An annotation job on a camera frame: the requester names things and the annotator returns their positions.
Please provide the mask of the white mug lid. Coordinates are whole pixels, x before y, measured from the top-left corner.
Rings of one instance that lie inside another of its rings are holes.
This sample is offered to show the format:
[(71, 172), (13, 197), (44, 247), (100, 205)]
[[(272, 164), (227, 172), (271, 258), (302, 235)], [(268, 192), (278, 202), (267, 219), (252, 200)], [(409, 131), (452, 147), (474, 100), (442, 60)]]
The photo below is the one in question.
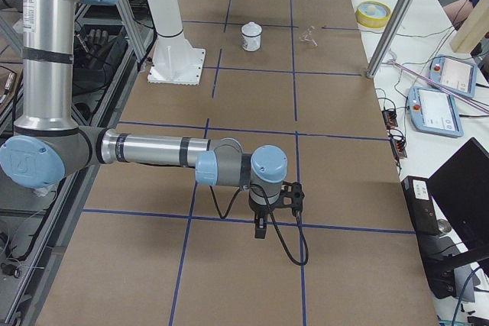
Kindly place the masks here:
[(262, 27), (251, 21), (241, 27), (241, 32), (247, 37), (257, 37), (261, 35)]

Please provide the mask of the orange connector board near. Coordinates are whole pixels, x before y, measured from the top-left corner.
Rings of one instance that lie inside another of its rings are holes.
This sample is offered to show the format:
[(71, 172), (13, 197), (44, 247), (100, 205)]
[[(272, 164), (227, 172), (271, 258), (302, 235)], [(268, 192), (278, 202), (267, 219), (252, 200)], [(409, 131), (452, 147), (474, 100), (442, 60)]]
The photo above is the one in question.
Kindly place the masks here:
[(393, 138), (390, 139), (390, 146), (393, 152), (393, 157), (396, 160), (401, 160), (407, 158), (407, 153), (405, 148), (403, 147), (403, 143), (399, 140), (395, 140)]

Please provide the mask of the orange connector board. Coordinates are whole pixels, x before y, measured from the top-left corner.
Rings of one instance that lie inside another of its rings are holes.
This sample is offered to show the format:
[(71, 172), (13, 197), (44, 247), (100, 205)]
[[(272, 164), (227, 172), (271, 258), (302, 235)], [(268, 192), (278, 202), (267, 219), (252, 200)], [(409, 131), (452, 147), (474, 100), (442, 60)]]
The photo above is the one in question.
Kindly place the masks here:
[(382, 116), (386, 129), (398, 127), (396, 109), (384, 109), (382, 111)]
[(399, 140), (395, 140), (393, 138), (390, 139), (390, 146), (393, 152), (393, 157), (396, 160), (401, 160), (407, 158), (407, 153), (405, 148), (403, 147), (403, 143)]

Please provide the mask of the black computer box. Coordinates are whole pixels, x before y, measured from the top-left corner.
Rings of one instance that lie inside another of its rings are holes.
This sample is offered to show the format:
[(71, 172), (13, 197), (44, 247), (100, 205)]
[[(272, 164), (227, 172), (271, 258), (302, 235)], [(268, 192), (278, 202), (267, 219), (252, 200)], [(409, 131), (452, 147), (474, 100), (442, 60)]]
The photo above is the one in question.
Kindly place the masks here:
[(401, 182), (401, 186), (414, 231), (417, 234), (439, 235), (439, 225), (427, 179), (407, 176)]

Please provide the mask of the orange connector board far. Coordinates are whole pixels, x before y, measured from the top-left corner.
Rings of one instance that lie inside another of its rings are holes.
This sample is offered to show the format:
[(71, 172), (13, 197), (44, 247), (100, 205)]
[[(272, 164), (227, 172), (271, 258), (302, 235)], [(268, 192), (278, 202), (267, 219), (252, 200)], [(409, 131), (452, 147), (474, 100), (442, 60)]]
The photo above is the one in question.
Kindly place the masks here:
[(384, 109), (382, 111), (382, 116), (386, 129), (398, 127), (396, 109)]

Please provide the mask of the white enamel mug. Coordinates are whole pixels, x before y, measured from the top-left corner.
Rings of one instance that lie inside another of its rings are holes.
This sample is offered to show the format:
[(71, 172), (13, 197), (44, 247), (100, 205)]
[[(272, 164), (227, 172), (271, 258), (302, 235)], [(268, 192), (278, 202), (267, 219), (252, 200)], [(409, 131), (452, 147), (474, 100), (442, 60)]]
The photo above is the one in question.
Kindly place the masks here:
[(242, 49), (247, 52), (254, 52), (261, 47), (261, 33), (248, 35), (241, 33), (242, 36)]

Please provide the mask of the near teach pendant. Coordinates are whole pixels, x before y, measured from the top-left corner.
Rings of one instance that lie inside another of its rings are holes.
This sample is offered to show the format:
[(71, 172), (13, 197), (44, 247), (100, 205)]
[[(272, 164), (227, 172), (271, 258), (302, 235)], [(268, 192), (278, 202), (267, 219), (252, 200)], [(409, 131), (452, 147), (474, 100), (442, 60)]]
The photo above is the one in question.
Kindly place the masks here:
[(427, 134), (462, 137), (464, 132), (452, 96), (437, 89), (412, 87), (408, 110), (415, 129)]

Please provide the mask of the teach pendant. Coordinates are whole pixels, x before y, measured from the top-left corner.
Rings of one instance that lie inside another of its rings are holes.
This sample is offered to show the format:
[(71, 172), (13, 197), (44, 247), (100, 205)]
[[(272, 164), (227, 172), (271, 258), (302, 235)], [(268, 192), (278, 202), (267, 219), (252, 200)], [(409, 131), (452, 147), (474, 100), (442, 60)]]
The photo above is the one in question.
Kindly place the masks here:
[(453, 56), (440, 55), (431, 62), (429, 78), (459, 95), (473, 98), (477, 66)]
[(462, 137), (464, 132), (452, 96), (437, 89), (412, 87), (408, 110), (415, 129), (427, 134)]

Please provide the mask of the black monitor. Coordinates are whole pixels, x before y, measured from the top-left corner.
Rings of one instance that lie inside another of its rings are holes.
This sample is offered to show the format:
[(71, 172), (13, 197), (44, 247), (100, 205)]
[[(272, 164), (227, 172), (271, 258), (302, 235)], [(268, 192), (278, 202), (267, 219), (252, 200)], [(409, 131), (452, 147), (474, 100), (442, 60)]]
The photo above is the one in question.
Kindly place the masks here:
[(464, 242), (488, 243), (488, 151), (470, 138), (428, 179), (429, 193)]

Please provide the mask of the yellow tape roll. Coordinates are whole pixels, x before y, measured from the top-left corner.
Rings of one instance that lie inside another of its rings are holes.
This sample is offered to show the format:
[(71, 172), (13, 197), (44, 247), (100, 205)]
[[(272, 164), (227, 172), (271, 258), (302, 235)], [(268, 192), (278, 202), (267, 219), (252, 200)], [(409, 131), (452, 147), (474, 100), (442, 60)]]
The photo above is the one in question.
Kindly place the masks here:
[(387, 25), (391, 13), (391, 9), (382, 2), (365, 1), (358, 5), (355, 17), (361, 26), (377, 29)]

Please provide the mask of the far teach pendant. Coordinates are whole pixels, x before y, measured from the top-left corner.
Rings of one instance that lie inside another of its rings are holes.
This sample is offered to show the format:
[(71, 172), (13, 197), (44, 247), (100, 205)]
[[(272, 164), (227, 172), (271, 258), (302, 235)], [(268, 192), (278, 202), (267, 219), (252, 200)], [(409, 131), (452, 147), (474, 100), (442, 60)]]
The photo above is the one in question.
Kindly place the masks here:
[(453, 56), (440, 55), (431, 62), (429, 78), (459, 95), (473, 98), (477, 66)]

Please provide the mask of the wooden beam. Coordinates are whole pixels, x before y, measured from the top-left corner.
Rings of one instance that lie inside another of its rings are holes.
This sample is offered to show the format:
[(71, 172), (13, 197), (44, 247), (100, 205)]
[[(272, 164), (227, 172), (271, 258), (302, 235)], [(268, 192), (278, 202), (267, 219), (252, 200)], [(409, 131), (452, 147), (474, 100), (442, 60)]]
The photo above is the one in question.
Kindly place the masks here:
[(470, 53), (488, 33), (488, 1), (480, 0), (450, 41), (455, 53)]

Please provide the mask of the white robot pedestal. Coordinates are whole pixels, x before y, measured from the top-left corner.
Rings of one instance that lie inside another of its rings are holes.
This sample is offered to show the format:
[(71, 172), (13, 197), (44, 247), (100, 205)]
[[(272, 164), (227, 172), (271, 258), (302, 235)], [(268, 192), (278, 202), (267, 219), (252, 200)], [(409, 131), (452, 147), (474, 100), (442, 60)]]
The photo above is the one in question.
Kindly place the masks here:
[(147, 2), (157, 34), (148, 81), (198, 85), (206, 51), (193, 47), (186, 39), (178, 0)]

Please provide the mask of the black equipment under frame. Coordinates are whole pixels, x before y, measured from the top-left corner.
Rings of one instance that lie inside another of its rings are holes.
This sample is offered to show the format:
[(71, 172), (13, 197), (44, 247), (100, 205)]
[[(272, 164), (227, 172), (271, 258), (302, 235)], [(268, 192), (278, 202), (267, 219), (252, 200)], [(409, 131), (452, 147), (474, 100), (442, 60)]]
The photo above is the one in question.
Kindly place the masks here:
[(106, 87), (128, 46), (125, 29), (84, 26), (74, 40), (73, 96)]

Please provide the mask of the aluminium frame post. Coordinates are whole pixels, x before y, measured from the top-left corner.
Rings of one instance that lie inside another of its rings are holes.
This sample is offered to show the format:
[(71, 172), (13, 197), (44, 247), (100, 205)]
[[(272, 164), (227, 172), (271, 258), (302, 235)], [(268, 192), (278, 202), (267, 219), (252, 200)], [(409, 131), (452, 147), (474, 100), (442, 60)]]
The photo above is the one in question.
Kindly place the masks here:
[(392, 44), (393, 39), (396, 37), (400, 25), (412, 1), (413, 0), (397, 0), (390, 20), (387, 22), (384, 32), (381, 35), (381, 38), (372, 55), (371, 61), (366, 69), (366, 77), (369, 79), (373, 79), (377, 71), (380, 69), (384, 57), (386, 56), (387, 51), (390, 49), (390, 45)]

